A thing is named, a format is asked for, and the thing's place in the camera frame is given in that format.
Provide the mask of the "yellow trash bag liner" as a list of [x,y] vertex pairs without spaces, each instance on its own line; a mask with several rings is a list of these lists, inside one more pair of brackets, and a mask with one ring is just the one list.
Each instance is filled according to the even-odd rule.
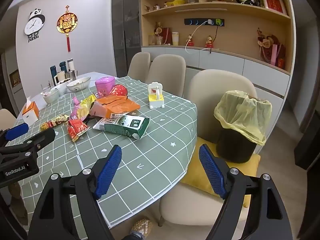
[[223,94],[214,109],[214,116],[224,129],[232,129],[249,141],[263,146],[272,114],[272,104],[239,90]]

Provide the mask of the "grey cabinet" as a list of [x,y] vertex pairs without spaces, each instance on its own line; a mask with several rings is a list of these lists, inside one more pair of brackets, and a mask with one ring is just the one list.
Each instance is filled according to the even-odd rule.
[[284,72],[255,61],[219,52],[178,47],[143,47],[151,59],[163,54],[179,55],[185,59],[186,73],[184,92],[188,90],[191,79],[200,71],[207,69],[225,70],[248,78],[256,88],[258,98],[266,99],[272,104],[272,114],[265,135],[270,136],[280,115],[290,76]]

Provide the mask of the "black trash bin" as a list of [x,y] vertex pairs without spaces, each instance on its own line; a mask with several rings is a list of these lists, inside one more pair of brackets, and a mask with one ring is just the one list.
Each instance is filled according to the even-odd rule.
[[251,142],[241,133],[223,128],[216,145],[216,152],[219,157],[227,161],[241,164],[249,161],[256,146],[255,142]]

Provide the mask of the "right red figurine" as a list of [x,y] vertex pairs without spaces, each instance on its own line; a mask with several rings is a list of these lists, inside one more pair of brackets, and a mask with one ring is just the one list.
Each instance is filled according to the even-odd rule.
[[207,37],[205,47],[206,48],[213,48],[213,39],[210,35]]

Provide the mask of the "green white tissue pack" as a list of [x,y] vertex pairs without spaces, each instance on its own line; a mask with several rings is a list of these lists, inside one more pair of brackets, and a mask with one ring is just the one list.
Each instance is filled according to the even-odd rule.
[[113,118],[100,119],[93,126],[93,129],[139,140],[145,133],[149,123],[150,119],[143,116],[116,114]]

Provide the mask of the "beige left side chair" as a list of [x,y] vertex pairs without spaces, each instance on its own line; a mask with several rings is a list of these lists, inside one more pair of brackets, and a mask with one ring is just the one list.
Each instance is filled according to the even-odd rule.
[[15,126],[16,117],[7,109],[0,110],[0,130],[6,130]]

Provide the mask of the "pink snack wrapper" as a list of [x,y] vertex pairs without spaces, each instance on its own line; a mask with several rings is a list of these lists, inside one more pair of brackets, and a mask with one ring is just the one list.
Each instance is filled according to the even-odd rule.
[[72,102],[73,102],[73,110],[69,116],[69,118],[71,120],[74,120],[74,119],[80,119],[80,117],[78,117],[78,109],[80,107],[80,101],[78,100],[78,98],[76,96],[73,97],[72,99]]

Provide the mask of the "beige middle chair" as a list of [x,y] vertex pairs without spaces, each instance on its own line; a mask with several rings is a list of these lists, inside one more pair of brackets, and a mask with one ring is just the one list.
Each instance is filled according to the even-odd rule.
[[171,54],[159,55],[151,63],[145,83],[159,82],[163,85],[164,91],[182,97],[185,72],[186,63],[183,57]]

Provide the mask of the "gold red snack wrapper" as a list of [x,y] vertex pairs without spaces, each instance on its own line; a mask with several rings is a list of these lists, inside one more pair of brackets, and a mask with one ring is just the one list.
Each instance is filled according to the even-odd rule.
[[44,123],[42,123],[40,125],[40,131],[45,131],[49,128],[53,128],[53,127],[56,127],[60,124],[63,124],[64,122],[67,122],[69,119],[69,116],[66,115],[66,114],[60,114]]

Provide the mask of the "panda wall clock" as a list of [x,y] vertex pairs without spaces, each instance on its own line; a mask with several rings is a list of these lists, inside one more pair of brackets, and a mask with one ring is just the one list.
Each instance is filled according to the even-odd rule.
[[36,8],[30,13],[29,20],[24,28],[24,34],[27,36],[28,42],[39,38],[39,31],[44,26],[45,20],[41,9]]

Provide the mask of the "large white bowl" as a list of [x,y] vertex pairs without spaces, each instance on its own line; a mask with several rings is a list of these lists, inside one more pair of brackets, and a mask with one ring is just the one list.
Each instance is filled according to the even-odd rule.
[[91,82],[91,78],[90,77],[82,77],[80,79],[76,79],[76,80],[70,82],[67,85],[67,88],[71,92],[75,93],[75,92],[78,92],[78,91],[81,91],[81,90],[84,90],[84,89],[88,88],[90,82]]

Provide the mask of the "cream tumbler cup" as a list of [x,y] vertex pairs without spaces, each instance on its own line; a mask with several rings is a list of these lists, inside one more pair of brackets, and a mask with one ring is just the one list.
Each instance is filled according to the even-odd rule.
[[178,32],[176,32],[176,31],[172,32],[172,44],[174,46],[178,46],[179,45],[179,37],[180,37],[180,35],[179,35]]

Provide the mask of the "beige chair with bin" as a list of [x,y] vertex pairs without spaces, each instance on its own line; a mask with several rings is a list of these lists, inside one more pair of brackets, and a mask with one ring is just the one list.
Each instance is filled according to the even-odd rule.
[[253,83],[240,74],[225,70],[203,70],[191,80],[186,98],[197,107],[196,146],[182,180],[165,194],[159,204],[158,226],[214,224],[230,190],[229,169],[216,156],[215,144],[222,127],[214,109],[225,92],[239,90],[257,97]]

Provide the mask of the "orange plastic bag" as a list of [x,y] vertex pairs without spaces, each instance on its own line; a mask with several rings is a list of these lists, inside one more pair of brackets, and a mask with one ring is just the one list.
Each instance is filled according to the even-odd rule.
[[125,114],[140,109],[140,105],[127,96],[109,95],[95,100],[89,114],[101,118],[110,118],[112,114]]

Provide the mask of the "gold red chinese ornament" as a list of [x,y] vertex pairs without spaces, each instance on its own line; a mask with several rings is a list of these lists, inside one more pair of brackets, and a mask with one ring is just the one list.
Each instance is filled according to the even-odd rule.
[[66,11],[58,18],[56,28],[59,33],[65,34],[67,42],[67,51],[71,52],[70,33],[77,27],[78,17],[66,6]]

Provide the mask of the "dark blue thermos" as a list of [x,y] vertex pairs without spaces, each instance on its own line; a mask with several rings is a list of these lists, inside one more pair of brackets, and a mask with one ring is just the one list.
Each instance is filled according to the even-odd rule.
[[56,66],[51,66],[50,67],[50,73],[53,79],[53,84],[56,85],[56,75],[57,75],[57,71],[56,71]]

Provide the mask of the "beige far chair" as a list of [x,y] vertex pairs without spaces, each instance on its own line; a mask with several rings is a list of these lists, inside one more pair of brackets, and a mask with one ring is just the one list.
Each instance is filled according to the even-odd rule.
[[132,79],[145,82],[150,69],[151,56],[148,52],[139,52],[131,60],[128,76]]

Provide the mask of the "left red figurine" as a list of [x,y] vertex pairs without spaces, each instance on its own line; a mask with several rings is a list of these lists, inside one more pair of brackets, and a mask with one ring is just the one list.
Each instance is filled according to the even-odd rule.
[[194,42],[193,42],[193,37],[192,35],[188,35],[188,39],[187,39],[187,42],[186,42],[186,46],[187,47],[193,47],[194,46]]

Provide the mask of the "green grid tablecloth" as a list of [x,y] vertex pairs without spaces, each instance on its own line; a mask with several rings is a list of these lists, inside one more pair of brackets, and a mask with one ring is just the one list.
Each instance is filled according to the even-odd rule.
[[75,176],[90,171],[112,150],[118,157],[108,191],[97,191],[98,206],[110,228],[136,215],[172,189],[186,174],[196,144],[196,105],[187,99],[164,92],[164,107],[151,109],[148,87],[131,77],[116,80],[128,91],[128,98],[139,104],[132,113],[149,124],[135,139],[95,129],[96,118],[87,123],[88,130],[76,141],[67,126],[55,128],[55,139],[38,153],[39,172],[20,181],[21,196],[31,219],[41,192],[50,176]]

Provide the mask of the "small white bowl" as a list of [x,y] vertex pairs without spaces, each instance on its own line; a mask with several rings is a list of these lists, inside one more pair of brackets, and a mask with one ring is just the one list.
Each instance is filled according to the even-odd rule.
[[53,88],[50,91],[42,92],[41,95],[47,104],[51,104],[59,98],[59,90]]

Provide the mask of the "red flower bouquet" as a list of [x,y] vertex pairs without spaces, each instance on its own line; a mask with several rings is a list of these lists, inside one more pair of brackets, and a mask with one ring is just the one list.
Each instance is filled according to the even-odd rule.
[[285,69],[285,46],[274,35],[265,35],[258,28],[258,45],[260,58],[268,64]]

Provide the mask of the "red figurine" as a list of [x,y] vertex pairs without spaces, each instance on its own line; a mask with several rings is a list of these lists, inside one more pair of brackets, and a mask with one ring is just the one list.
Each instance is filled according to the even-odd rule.
[[213,48],[213,39],[210,35],[207,37],[205,47],[206,48]]
[[186,42],[186,46],[187,47],[193,47],[194,46],[194,42],[193,42],[193,37],[192,35],[188,35],[188,39],[187,39],[187,42]]

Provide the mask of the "white mug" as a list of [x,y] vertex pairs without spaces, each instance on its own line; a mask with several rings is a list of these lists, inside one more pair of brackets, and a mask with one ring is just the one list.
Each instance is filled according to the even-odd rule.
[[64,71],[58,72],[58,73],[53,77],[53,80],[54,80],[55,85],[57,85],[59,82],[63,81],[65,78],[66,78],[66,76],[65,76],[65,72],[64,72]]

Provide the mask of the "yellow chip bag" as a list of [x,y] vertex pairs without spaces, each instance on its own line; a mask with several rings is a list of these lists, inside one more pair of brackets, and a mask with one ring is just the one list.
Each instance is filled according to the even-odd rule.
[[84,121],[91,110],[92,104],[97,100],[94,94],[82,100],[76,108],[75,117],[81,121]]

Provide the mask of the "red round ball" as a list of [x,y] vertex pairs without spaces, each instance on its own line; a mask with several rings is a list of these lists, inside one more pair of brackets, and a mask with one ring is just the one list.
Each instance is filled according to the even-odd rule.
[[127,96],[128,91],[124,85],[116,84],[113,86],[109,94],[116,95],[116,96]]

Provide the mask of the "orange white tissue box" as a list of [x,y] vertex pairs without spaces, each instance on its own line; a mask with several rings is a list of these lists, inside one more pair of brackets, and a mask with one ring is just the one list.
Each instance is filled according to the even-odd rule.
[[23,121],[30,127],[39,120],[39,109],[35,101],[27,98],[26,104],[22,110]]

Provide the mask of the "middle white bowl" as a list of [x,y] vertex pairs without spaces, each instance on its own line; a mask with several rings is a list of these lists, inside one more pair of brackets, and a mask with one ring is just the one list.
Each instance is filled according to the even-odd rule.
[[67,85],[72,81],[71,78],[64,79],[60,81],[55,87],[52,88],[53,91],[58,91],[59,96],[67,93]]

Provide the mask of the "white thermos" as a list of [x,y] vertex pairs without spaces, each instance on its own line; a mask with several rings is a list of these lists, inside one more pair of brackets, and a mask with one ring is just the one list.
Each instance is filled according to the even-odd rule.
[[75,70],[74,60],[73,59],[68,59],[67,63],[68,63],[69,71],[74,71]]

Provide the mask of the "pink tin box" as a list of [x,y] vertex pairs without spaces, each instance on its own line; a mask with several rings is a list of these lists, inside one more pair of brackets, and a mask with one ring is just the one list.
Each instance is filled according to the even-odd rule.
[[95,81],[98,98],[106,97],[116,84],[114,76],[105,76]]

